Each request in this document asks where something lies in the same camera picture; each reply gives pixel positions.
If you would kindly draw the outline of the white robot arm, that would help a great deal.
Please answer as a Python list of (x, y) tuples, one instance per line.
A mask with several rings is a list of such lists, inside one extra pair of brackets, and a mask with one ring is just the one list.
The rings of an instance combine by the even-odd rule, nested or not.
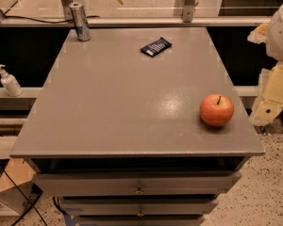
[(255, 126), (266, 126), (283, 111), (283, 4), (268, 22), (254, 29), (247, 40), (257, 44), (264, 42), (267, 56), (277, 61), (271, 70), (261, 70), (258, 96), (249, 118)]

